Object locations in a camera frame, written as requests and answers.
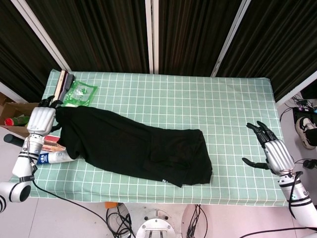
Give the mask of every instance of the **white tile floor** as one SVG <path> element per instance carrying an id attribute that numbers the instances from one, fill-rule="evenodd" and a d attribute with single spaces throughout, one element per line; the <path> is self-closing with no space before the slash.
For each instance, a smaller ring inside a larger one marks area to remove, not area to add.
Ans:
<path id="1" fill-rule="evenodd" d="M 3 142 L 8 131 L 0 127 L 0 181 L 7 181 L 20 149 Z M 81 203 L 101 216 L 103 203 Z M 203 206 L 208 217 L 208 238 L 238 238 L 246 233 L 298 226 L 286 207 Z M 192 207 L 183 216 L 184 231 L 192 216 Z M 206 224 L 201 216 L 196 238 L 205 234 Z M 287 231 L 260 234 L 256 238 L 301 238 L 311 231 Z M 57 199 L 29 198 L 10 203 L 0 214 L 0 238 L 109 238 L 104 223 L 86 210 Z"/>

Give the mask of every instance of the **plastic bag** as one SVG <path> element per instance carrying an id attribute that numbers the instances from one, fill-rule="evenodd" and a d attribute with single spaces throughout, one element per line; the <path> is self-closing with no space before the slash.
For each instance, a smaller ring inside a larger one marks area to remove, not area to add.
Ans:
<path id="1" fill-rule="evenodd" d="M 97 89 L 97 86 L 75 81 L 65 95 L 63 106 L 89 106 Z"/>

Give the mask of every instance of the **table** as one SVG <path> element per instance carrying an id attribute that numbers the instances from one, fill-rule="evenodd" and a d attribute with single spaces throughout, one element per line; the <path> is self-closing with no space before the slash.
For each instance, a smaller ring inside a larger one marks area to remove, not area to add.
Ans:
<path id="1" fill-rule="evenodd" d="M 48 191 L 86 202 L 199 203 L 283 206 L 278 178 L 246 166 L 241 158 L 264 162 L 265 155 L 246 123 L 261 120 L 281 138 L 273 92 L 267 78 L 210 78 L 152 74 L 73 72 L 98 86 L 91 107 L 114 111 L 146 125 L 204 133 L 213 167 L 210 184 L 182 188 L 119 175 L 79 159 L 38 166 L 36 183 Z M 59 72 L 52 70 L 43 95 L 52 95 Z M 32 197 L 52 197 L 32 187 Z"/>

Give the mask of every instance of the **black garment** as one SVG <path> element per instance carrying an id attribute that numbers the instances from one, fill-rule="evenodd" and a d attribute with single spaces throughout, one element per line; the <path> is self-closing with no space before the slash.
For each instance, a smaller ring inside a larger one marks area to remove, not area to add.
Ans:
<path id="1" fill-rule="evenodd" d="M 61 107 L 58 143 L 103 170 L 182 184 L 209 183 L 211 161 L 203 133 L 146 126 L 116 113 L 89 107 Z"/>
<path id="2" fill-rule="evenodd" d="M 308 143 L 312 146 L 317 146 L 317 128 L 306 130 L 304 133 Z"/>

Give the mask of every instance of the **white bottle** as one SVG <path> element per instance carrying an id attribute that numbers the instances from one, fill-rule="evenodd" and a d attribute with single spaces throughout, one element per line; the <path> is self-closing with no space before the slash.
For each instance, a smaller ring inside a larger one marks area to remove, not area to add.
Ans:
<path id="1" fill-rule="evenodd" d="M 62 151 L 40 154 L 39 159 L 37 161 L 37 165 L 63 163 L 63 162 L 70 162 L 70 161 L 74 161 L 74 160 L 70 158 L 66 150 L 62 150 Z"/>

